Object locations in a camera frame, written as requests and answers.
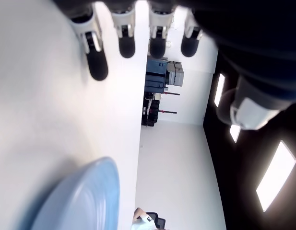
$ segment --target white shirt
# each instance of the white shirt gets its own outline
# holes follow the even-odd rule
[[[156,230],[157,227],[155,226],[154,220],[147,215],[144,218],[136,220],[132,224],[131,230]]]

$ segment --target robotic hand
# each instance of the robotic hand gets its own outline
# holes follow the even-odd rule
[[[107,77],[108,67],[101,28],[92,5],[94,1],[54,0],[70,19],[86,53],[92,77],[101,81]],[[286,29],[287,37],[294,36],[294,40],[279,39],[279,27],[274,25],[283,25],[286,19],[290,20],[289,16],[278,17],[277,11],[270,10],[269,0],[255,1],[258,2],[248,6],[240,5],[238,0],[225,4],[221,0],[148,1],[150,54],[154,58],[164,55],[174,11],[178,5],[187,6],[189,10],[181,52],[186,57],[193,56],[203,30],[216,41],[219,51],[240,73],[237,88],[223,94],[217,115],[224,123],[246,130],[263,127],[280,111],[296,102],[296,71],[292,71],[296,70],[296,53],[292,52],[292,48],[296,48],[294,28]],[[103,2],[111,12],[121,55],[132,57],[135,53],[135,0]]]
[[[104,80],[108,74],[108,67],[102,45],[101,27],[93,7],[94,0],[54,0],[54,2],[69,18],[87,56],[91,76],[97,81]],[[111,12],[117,30],[120,54],[124,58],[131,58],[135,53],[135,0],[103,2]],[[148,2],[150,53],[154,58],[161,58],[165,53],[167,33],[177,4],[170,0]],[[191,57],[196,53],[202,36],[202,30],[199,29],[191,11],[188,13],[185,28],[181,51],[185,56]]]

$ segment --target white table surface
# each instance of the white table surface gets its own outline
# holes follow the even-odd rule
[[[109,11],[97,6],[109,67],[103,82],[90,77],[73,30],[51,1],[0,0],[0,230],[28,227],[61,178],[102,156],[117,163],[118,229],[130,229],[148,6],[136,5],[136,53],[130,59],[119,54]]]

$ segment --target light blue plate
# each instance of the light blue plate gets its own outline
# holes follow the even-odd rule
[[[32,230],[117,230],[119,193],[113,160],[94,161],[54,189]]]

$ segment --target ceiling light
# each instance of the ceiling light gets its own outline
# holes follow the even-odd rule
[[[215,95],[215,101],[214,101],[215,105],[217,107],[220,102],[221,94],[223,93],[224,83],[225,83],[225,77],[222,74],[220,74],[219,80],[218,80],[218,85],[217,85],[217,91],[216,91],[216,95]]]
[[[240,132],[240,127],[239,126],[231,125],[230,134],[231,134],[231,136],[232,136],[235,143],[237,142],[239,132]]]
[[[296,158],[281,140],[272,162],[257,188],[257,194],[264,212],[284,185],[295,163]]]

